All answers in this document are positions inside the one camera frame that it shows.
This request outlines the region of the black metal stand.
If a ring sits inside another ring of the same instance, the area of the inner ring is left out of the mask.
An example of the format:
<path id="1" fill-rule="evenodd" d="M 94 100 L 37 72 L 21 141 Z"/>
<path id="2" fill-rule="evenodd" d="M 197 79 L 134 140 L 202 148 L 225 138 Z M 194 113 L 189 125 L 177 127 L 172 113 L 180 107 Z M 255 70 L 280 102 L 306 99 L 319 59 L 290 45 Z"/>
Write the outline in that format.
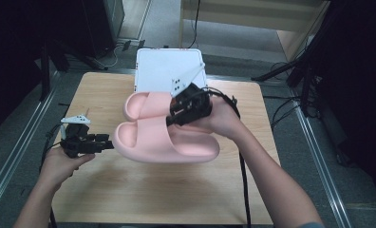
<path id="1" fill-rule="evenodd" d="M 88 59 L 77 49 L 70 47 L 66 43 L 50 38 L 44 38 L 41 43 L 41 96 L 40 101 L 43 101 L 51 91 L 51 79 L 50 79 L 50 63 L 53 63 L 60 71 L 67 72 L 70 68 L 70 64 L 66 59 L 66 54 L 70 54 L 77 60 L 86 64 L 95 70 L 106 70 L 106 66 L 99 66 L 92 60 Z"/>

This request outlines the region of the person's right hand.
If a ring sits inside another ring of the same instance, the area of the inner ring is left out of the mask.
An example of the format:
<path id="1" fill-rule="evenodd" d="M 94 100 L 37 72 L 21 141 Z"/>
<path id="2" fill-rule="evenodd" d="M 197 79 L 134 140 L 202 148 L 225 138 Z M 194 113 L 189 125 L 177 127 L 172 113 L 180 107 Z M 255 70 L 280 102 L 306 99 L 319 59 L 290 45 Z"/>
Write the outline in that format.
<path id="1" fill-rule="evenodd" d="M 222 98 L 213 97 L 211 105 L 211 114 L 192 122 L 191 126 L 210 130 L 233 141 L 247 133 L 247 127 Z"/>

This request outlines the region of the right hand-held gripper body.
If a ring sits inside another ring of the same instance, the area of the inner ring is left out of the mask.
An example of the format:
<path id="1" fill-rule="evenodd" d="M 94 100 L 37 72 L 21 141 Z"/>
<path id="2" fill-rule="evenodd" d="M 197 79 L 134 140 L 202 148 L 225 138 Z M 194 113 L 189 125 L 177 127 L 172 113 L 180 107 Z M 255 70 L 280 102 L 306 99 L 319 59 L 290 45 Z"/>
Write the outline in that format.
<path id="1" fill-rule="evenodd" d="M 206 85 L 199 87 L 194 83 L 204 68 L 205 64 L 200 63 L 192 71 L 172 79 L 170 95 L 175 102 L 171 104 L 169 116 L 187 114 L 189 123 L 191 123 L 211 114 L 212 107 L 208 87 Z"/>

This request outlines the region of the person's blue-grey shirt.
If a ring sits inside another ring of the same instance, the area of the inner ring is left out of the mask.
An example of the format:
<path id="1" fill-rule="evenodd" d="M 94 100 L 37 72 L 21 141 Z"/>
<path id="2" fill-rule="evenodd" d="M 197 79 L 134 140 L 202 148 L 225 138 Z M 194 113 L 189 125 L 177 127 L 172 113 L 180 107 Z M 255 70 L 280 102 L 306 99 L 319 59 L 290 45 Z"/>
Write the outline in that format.
<path id="1" fill-rule="evenodd" d="M 308 222 L 306 224 L 302 224 L 296 228 L 326 228 L 322 223 L 318 222 Z"/>

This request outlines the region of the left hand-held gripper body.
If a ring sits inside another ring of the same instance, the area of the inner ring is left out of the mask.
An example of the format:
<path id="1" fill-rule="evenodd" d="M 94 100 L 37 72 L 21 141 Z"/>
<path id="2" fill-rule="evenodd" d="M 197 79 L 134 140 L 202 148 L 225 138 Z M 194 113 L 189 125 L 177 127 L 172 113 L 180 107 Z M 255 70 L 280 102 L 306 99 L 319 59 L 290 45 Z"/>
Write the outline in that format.
<path id="1" fill-rule="evenodd" d="M 90 120 L 84 115 L 62 118 L 60 146 L 70 158 L 79 154 L 95 154 L 94 138 L 87 134 Z"/>

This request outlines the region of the black tripod stand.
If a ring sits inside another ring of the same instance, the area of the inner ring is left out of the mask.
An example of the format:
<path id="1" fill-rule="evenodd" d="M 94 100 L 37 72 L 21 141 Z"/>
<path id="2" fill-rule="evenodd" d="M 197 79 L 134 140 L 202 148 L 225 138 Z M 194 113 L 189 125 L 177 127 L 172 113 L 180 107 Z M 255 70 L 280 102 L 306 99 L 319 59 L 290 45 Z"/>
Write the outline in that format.
<path id="1" fill-rule="evenodd" d="M 334 23 L 336 17 L 336 12 L 329 12 L 330 1 L 326 0 L 323 3 L 322 9 L 317 15 L 317 20 L 312 24 L 313 29 L 318 28 L 313 38 L 304 44 L 303 50 L 292 61 L 262 76 L 251 78 L 255 82 L 265 82 L 280 73 L 290 70 L 291 73 L 286 80 L 286 84 L 288 87 L 294 88 L 302 83 L 300 108 L 306 116 L 309 115 L 310 85 L 315 70 L 315 67 L 311 65 L 311 60 L 322 46 L 326 38 L 326 33 L 329 31 L 329 27 Z"/>

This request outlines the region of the pink slipper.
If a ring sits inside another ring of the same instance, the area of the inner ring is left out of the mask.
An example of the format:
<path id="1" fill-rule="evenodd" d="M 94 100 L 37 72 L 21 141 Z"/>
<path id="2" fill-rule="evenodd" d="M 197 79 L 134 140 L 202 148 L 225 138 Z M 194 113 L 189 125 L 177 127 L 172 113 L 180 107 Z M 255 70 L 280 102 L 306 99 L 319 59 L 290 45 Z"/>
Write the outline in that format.
<path id="1" fill-rule="evenodd" d="M 124 103 L 123 115 L 130 122 L 169 115 L 173 101 L 168 92 L 135 92 Z"/>
<path id="2" fill-rule="evenodd" d="M 219 154 L 212 135 L 167 126 L 164 116 L 121 123 L 112 142 L 120 154 L 136 162 L 209 162 Z"/>

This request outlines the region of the white shoe rack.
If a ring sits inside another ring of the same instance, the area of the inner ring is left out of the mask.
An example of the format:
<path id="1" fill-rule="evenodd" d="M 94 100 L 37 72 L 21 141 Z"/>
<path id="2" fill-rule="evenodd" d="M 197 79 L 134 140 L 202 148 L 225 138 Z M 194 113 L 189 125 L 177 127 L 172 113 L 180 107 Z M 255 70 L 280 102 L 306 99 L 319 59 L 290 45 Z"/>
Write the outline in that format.
<path id="1" fill-rule="evenodd" d="M 179 95 L 190 84 L 207 86 L 202 53 L 196 48 L 141 48 L 137 52 L 135 91 Z"/>

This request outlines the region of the person's left hand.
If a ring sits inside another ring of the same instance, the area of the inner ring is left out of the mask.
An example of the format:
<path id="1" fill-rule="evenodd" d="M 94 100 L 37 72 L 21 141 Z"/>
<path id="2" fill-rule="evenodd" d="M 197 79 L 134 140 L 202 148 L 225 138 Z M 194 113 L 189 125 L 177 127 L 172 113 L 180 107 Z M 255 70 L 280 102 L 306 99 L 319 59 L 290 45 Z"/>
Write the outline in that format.
<path id="1" fill-rule="evenodd" d="M 75 170 L 94 159 L 94 154 L 70 158 L 62 147 L 50 149 L 43 162 L 37 185 L 44 190 L 56 191 Z"/>

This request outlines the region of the dark grey cabinet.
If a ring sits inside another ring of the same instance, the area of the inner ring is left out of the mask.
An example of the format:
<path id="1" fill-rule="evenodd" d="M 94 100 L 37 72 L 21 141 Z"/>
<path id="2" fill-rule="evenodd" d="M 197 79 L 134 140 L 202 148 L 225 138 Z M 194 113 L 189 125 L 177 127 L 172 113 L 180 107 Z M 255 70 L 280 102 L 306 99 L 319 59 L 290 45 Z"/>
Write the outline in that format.
<path id="1" fill-rule="evenodd" d="M 122 0 L 82 0 L 88 28 L 88 56 L 101 57 L 115 48 L 124 20 Z"/>

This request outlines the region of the light wooden cabinet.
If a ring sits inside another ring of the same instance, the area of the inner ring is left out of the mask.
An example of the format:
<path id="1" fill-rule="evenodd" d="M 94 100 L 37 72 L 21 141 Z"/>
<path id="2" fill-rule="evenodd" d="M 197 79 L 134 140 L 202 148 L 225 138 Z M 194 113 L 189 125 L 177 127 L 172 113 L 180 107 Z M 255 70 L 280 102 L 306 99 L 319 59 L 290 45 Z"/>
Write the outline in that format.
<path id="1" fill-rule="evenodd" d="M 291 61 L 306 39 L 316 33 L 329 0 L 180 0 L 179 45 L 184 19 L 275 29 L 286 58 Z"/>

